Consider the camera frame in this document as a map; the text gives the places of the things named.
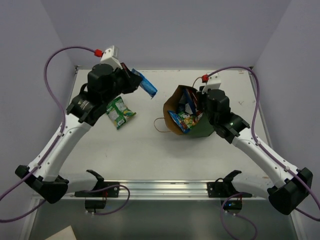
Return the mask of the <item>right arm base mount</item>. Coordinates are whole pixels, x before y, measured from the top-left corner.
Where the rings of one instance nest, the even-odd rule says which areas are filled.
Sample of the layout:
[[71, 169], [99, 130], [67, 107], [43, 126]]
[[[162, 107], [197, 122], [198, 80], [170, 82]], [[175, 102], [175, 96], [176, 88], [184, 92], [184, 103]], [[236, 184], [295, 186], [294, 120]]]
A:
[[242, 198], [252, 198], [253, 195], [245, 193], [236, 197], [236, 200], [229, 200], [223, 204], [224, 200], [232, 195], [238, 194], [230, 182], [225, 182], [222, 178], [206, 183], [206, 190], [209, 198], [219, 198], [221, 206], [225, 211], [239, 213], [243, 207]]

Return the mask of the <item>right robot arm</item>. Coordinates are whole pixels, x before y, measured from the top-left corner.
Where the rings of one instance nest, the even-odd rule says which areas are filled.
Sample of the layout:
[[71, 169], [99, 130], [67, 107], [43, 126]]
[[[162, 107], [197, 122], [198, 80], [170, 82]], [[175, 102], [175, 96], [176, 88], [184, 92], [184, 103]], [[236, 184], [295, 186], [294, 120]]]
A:
[[223, 179], [223, 192], [231, 197], [240, 192], [256, 195], [289, 215], [310, 194], [307, 189], [312, 186], [313, 173], [286, 161], [261, 140], [251, 125], [231, 111], [223, 90], [201, 86], [197, 97], [216, 134], [245, 153], [267, 175], [263, 178], [234, 170]]

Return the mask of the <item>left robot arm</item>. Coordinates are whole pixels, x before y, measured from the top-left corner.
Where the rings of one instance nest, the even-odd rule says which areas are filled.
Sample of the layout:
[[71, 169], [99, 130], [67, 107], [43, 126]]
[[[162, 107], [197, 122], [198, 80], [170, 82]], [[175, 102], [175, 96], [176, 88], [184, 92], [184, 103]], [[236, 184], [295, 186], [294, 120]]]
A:
[[87, 82], [79, 94], [63, 110], [60, 127], [45, 148], [29, 165], [19, 165], [15, 174], [48, 203], [58, 202], [65, 194], [89, 192], [99, 196], [104, 178], [93, 170], [83, 174], [60, 172], [64, 162], [80, 141], [107, 111], [107, 105], [120, 94], [138, 89], [142, 77], [132, 73], [124, 63], [119, 68], [109, 64], [95, 65], [87, 74]]

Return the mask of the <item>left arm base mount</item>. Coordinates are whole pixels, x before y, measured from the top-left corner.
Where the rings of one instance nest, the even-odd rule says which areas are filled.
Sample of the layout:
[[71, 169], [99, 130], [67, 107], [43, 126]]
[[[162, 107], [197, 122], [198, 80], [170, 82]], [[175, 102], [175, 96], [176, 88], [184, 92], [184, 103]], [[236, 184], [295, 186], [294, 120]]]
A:
[[119, 182], [104, 182], [101, 186], [95, 187], [99, 190], [108, 187], [107, 190], [99, 192], [77, 191], [74, 196], [77, 198], [85, 198], [84, 207], [92, 213], [99, 213], [106, 208], [108, 198], [117, 198], [119, 196]]

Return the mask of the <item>green snack packet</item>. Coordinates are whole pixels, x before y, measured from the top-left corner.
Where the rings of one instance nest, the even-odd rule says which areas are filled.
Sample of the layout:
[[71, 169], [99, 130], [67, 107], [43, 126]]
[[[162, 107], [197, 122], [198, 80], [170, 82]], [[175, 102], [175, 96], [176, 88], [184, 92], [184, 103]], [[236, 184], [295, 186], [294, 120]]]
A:
[[121, 96], [116, 97], [106, 107], [106, 114], [117, 130], [123, 127], [137, 113], [131, 111]]

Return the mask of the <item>green paper bag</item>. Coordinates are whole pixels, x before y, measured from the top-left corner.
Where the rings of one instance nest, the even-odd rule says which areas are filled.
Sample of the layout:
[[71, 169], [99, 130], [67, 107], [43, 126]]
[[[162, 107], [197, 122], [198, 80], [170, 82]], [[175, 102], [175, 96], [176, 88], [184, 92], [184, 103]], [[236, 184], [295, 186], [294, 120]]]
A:
[[204, 138], [208, 137], [211, 134], [213, 134], [214, 129], [210, 125], [207, 116], [202, 112], [202, 118], [199, 120], [199, 122], [191, 129], [188, 133], [183, 133], [182, 130], [178, 127], [178, 125], [172, 120], [171, 116], [169, 115], [168, 111], [174, 111], [177, 113], [177, 107], [179, 100], [182, 96], [182, 90], [181, 88], [194, 88], [191, 86], [186, 85], [178, 85], [178, 87], [175, 89], [174, 93], [171, 97], [166, 100], [166, 102], [163, 104], [163, 117], [164, 123], [168, 130], [167, 133], [174, 133], [176, 135], [182, 136], [186, 135], [191, 138]]

